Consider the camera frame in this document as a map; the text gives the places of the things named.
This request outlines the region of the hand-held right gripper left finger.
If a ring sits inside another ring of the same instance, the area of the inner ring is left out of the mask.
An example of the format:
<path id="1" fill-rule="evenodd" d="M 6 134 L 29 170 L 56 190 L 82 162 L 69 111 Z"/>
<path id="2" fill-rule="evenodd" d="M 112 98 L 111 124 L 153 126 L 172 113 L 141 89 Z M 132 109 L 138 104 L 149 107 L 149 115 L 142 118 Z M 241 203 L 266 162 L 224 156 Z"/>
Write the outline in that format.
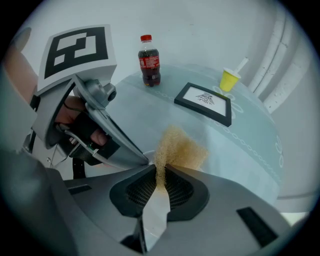
<path id="1" fill-rule="evenodd" d="M 76 256 L 145 256 L 142 214 L 156 187 L 154 165 L 73 180 L 47 174 Z"/>

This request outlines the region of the person's left forearm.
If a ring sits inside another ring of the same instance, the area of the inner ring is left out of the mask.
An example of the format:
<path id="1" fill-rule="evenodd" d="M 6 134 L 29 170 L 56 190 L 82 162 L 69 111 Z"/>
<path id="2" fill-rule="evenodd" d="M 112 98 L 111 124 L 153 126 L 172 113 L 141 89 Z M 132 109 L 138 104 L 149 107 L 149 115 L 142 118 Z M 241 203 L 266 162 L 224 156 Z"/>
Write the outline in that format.
<path id="1" fill-rule="evenodd" d="M 26 57 L 14 45 L 4 56 L 4 67 L 13 86 L 29 104 L 37 89 L 38 76 Z"/>

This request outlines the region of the black picture frame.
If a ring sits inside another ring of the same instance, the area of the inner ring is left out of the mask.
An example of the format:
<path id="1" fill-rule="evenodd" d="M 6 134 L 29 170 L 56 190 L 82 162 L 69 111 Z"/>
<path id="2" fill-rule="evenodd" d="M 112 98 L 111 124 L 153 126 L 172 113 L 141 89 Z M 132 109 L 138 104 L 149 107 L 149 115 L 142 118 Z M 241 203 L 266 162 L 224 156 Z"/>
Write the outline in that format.
<path id="1" fill-rule="evenodd" d="M 226 127 L 232 124 L 231 100 L 208 88 L 188 82 L 175 97 L 174 103 Z"/>

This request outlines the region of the yellow paper cup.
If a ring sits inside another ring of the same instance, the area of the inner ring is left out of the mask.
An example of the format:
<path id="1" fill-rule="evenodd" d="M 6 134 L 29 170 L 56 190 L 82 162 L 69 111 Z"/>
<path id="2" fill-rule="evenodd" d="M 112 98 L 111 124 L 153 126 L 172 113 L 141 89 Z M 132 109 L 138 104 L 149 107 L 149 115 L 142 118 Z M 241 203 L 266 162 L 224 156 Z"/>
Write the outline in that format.
<path id="1" fill-rule="evenodd" d="M 240 79 L 241 76 L 239 74 L 229 68 L 224 68 L 219 88 L 225 92 L 229 92 Z"/>

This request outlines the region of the white wall pipe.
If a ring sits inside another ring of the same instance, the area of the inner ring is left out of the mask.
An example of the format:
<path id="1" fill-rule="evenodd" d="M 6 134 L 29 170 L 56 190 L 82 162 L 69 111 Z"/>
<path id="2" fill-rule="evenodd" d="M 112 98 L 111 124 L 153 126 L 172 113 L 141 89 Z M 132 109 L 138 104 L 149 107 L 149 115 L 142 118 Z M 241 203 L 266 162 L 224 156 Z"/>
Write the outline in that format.
<path id="1" fill-rule="evenodd" d="M 267 88 L 285 57 L 292 37 L 293 22 L 285 11 L 279 11 L 262 62 L 248 88 L 259 97 Z"/>
<path id="2" fill-rule="evenodd" d="M 298 86 L 310 66 L 312 55 L 308 41 L 301 37 L 289 67 L 263 102 L 270 114 L 283 104 Z"/>

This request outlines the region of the white straw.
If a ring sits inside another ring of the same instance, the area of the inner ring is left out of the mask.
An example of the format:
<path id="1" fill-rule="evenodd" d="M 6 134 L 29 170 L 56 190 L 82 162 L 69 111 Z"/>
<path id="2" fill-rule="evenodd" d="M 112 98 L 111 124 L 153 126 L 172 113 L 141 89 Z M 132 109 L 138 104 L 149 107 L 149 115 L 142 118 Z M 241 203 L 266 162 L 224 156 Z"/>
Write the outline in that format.
<path id="1" fill-rule="evenodd" d="M 249 58 L 248 57 L 245 57 L 241 63 L 236 67 L 236 69 L 234 70 L 235 73 L 239 73 L 243 67 L 248 63 L 249 61 Z"/>

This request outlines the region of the cola bottle with red cap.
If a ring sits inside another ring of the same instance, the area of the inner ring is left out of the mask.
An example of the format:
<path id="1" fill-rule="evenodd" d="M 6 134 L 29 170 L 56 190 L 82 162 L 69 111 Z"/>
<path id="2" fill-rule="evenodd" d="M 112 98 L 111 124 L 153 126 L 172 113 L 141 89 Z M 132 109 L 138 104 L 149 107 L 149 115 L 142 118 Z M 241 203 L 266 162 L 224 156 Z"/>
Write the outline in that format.
<path id="1" fill-rule="evenodd" d="M 148 87 L 158 86 L 161 82 L 159 51 L 153 46 L 150 34 L 142 35 L 140 41 L 138 59 L 143 83 Z"/>

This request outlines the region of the person's left hand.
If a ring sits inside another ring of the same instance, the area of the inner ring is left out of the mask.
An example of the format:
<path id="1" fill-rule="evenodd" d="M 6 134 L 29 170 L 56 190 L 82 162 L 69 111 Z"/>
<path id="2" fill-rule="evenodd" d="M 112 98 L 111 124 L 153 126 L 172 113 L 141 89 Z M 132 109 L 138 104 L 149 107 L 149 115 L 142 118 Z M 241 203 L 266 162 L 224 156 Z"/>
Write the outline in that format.
<path id="1" fill-rule="evenodd" d="M 68 96 L 61 106 L 55 122 L 65 125 L 73 124 L 78 115 L 85 111 L 85 104 L 80 97 Z M 90 140 L 99 146 L 104 146 L 108 138 L 103 130 L 97 128 L 95 131 L 90 132 Z"/>

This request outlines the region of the bread roll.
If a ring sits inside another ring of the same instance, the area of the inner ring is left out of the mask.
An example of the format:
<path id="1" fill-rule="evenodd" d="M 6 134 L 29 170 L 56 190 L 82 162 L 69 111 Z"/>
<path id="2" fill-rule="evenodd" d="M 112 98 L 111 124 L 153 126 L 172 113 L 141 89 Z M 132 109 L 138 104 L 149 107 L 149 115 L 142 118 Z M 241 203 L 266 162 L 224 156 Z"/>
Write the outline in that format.
<path id="1" fill-rule="evenodd" d="M 175 125 L 168 126 L 153 157 L 156 186 L 161 190 L 165 189 L 168 165 L 199 171 L 208 155 L 208 150 L 197 144 L 181 128 Z"/>

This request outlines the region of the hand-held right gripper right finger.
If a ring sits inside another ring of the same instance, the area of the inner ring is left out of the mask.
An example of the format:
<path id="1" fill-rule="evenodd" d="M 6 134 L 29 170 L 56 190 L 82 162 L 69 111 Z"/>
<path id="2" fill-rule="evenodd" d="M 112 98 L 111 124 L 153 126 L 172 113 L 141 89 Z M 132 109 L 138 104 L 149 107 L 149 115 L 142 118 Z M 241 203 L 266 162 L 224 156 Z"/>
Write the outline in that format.
<path id="1" fill-rule="evenodd" d="M 180 166 L 166 167 L 173 209 L 149 256 L 271 255 L 290 225 L 244 186 Z"/>

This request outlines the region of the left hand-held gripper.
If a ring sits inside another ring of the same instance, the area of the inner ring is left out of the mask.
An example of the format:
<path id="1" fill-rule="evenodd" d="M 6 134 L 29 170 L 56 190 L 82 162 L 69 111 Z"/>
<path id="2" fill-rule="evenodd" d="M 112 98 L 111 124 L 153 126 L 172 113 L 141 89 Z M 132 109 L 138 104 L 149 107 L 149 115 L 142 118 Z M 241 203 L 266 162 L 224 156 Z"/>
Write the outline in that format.
<path id="1" fill-rule="evenodd" d="M 83 95 L 85 83 L 90 80 L 99 80 L 102 86 L 112 84 L 116 67 L 108 24 L 78 27 L 49 37 L 38 77 L 41 90 L 32 100 L 37 114 L 32 131 L 44 148 L 56 148 L 63 158 L 78 158 L 89 165 L 102 164 L 92 152 L 103 146 L 90 139 L 90 132 L 100 127 L 90 118 Z M 86 111 L 70 125 L 56 123 L 68 96 L 81 98 Z"/>

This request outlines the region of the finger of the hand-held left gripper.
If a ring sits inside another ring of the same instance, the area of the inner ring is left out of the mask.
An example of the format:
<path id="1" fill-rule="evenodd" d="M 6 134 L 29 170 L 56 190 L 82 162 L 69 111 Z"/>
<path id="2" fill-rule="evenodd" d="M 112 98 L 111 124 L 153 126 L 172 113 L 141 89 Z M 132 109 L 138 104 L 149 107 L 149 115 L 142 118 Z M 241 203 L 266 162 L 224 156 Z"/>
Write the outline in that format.
<path id="1" fill-rule="evenodd" d="M 108 142 L 92 156 L 108 165 L 147 165 L 148 158 L 127 137 L 104 109 L 85 105 L 90 118 L 109 136 Z"/>
<path id="2" fill-rule="evenodd" d="M 138 160 L 122 159 L 121 161 L 100 159 L 99 161 L 108 167 L 113 167 L 123 171 L 138 168 L 140 166 L 144 166 L 147 164 L 146 158 L 138 159 Z"/>

